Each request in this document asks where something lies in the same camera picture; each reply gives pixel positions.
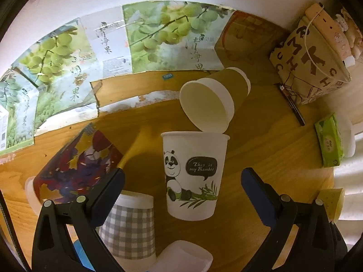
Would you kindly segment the white panda paper cup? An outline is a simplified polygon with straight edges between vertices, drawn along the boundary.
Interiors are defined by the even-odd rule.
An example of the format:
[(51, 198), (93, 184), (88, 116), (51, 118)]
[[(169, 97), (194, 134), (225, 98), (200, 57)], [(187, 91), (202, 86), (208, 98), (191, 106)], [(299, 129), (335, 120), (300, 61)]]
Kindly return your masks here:
[(201, 131), (170, 131), (161, 137), (168, 213), (186, 221), (212, 217), (230, 137)]

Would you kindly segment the blue plastic cup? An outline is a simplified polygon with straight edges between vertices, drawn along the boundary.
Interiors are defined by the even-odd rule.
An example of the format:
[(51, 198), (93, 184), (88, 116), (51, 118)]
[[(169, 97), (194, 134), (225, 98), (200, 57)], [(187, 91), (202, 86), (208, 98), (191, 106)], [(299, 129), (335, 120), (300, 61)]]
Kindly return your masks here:
[(73, 246), (75, 248), (76, 254), (78, 255), (82, 265), (92, 271), (95, 271), (95, 269), (93, 268), (90, 260), (88, 259), (88, 257), (86, 256), (86, 253), (84, 252), (84, 249), (82, 247), (81, 242), (77, 239), (74, 243)]

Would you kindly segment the grey checked paper cup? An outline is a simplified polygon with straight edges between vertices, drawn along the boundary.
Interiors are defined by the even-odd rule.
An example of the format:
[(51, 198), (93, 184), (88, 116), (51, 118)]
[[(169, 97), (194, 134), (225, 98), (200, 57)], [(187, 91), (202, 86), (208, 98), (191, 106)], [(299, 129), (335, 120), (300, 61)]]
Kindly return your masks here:
[(125, 271), (148, 271), (156, 261), (154, 198), (123, 190), (98, 233)]

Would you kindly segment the colourful patterned paper cup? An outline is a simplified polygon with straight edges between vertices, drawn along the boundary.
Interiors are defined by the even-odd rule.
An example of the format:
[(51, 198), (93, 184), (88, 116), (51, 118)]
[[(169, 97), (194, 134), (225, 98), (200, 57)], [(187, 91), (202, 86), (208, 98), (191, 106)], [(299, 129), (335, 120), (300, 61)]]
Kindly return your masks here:
[(25, 193), (31, 209), (38, 216), (48, 199), (59, 204), (88, 195), (122, 158), (123, 154), (96, 125), (88, 124), (36, 176), (27, 179)]

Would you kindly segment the white plastic cup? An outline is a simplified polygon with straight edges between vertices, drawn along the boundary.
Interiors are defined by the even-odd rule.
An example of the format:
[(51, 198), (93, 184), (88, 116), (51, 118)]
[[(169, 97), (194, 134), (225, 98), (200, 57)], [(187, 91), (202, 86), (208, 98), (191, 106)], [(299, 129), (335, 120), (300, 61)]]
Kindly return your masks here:
[(178, 240), (160, 253), (148, 271), (208, 271), (212, 262), (213, 256), (208, 250), (189, 241)]

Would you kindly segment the olive green paper cup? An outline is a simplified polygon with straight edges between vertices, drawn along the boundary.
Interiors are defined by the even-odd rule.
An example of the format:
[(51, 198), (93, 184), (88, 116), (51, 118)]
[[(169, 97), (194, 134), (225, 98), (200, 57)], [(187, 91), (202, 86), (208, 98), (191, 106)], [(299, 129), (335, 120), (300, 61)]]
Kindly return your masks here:
[(198, 129), (224, 133), (250, 91), (246, 73), (229, 67), (185, 83), (179, 99), (184, 113)]

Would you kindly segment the green tissue pack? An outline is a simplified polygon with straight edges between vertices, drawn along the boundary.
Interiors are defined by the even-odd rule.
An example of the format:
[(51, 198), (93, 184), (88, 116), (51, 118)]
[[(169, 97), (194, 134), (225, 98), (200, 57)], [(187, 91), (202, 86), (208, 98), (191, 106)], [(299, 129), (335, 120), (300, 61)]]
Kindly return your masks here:
[(344, 152), (336, 115), (330, 114), (317, 121), (314, 128), (319, 141), (323, 167), (339, 166), (344, 157)]

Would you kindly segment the black pen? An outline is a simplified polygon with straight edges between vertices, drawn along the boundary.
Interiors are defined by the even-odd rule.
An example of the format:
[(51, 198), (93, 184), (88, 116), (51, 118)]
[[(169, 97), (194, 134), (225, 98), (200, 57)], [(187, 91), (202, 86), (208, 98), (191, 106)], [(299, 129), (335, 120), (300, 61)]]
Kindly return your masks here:
[(291, 98), (289, 92), (287, 91), (287, 89), (280, 83), (275, 83), (275, 86), (278, 88), (279, 92), (284, 97), (284, 99), (288, 102), (288, 104), (289, 104), (292, 112), (296, 116), (300, 126), (305, 126), (306, 125), (305, 120), (304, 120), (301, 112), (299, 111), (298, 107), (296, 106), (296, 104), (292, 100), (292, 98)]

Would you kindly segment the green grape print cardboard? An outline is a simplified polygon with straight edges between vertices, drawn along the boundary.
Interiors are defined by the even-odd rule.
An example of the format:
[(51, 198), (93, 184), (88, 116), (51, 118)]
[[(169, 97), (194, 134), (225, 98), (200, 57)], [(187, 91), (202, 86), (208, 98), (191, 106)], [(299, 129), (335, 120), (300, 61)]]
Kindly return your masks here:
[(37, 40), (1, 74), (1, 153), (30, 146), (53, 116), (96, 110), (92, 83), (146, 71), (220, 70), (215, 45), (234, 10), (144, 1), (75, 18)]

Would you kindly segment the brown letter print paper bag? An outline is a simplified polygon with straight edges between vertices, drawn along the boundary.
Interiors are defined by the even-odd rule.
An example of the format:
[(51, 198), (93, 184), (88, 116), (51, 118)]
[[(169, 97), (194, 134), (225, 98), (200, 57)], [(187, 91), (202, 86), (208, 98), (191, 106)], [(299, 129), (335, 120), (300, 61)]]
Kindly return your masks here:
[(308, 104), (351, 81), (343, 61), (304, 16), (270, 53), (270, 62), (296, 104)]

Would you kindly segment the pink doll toy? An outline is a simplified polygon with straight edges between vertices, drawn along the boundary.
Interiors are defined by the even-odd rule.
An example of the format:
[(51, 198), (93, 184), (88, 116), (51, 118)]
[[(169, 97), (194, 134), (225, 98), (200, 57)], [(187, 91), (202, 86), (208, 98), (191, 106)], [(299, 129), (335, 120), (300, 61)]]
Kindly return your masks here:
[(345, 66), (354, 66), (362, 55), (362, 31), (350, 14), (343, 8), (341, 14), (336, 14), (336, 19), (333, 19), (318, 3), (304, 13)]

